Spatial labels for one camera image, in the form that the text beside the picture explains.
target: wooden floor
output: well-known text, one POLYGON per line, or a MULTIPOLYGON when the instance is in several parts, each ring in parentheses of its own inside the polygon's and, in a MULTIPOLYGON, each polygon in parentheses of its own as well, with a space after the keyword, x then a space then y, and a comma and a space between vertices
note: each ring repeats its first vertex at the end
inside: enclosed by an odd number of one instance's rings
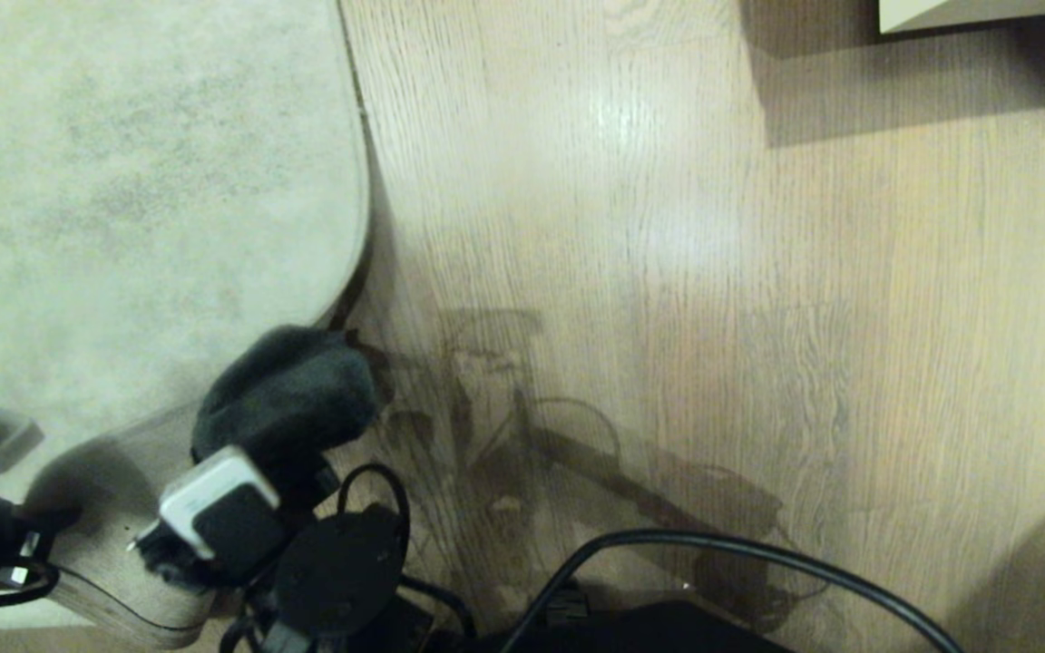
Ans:
MULTIPOLYGON (((578 542, 671 526, 1045 652, 1045 18, 882 40, 870 5, 345 1, 375 178, 349 324, 395 396, 336 460, 402 472, 411 566, 486 628, 578 542)), ((926 650, 756 563, 581 578, 800 652, 926 650)))

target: wood grain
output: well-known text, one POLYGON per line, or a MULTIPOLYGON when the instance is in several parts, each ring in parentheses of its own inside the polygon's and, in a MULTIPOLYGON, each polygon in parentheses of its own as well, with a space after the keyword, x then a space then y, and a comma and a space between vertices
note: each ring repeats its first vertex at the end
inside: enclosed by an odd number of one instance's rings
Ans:
MULTIPOLYGON (((1045 652, 1045 18, 884 42, 859 1, 791 5, 345 1, 376 204, 349 324, 395 393, 336 462, 401 470, 411 566, 483 627, 593 534, 673 526, 1045 652)), ((583 579, 925 650, 743 561, 583 579)))

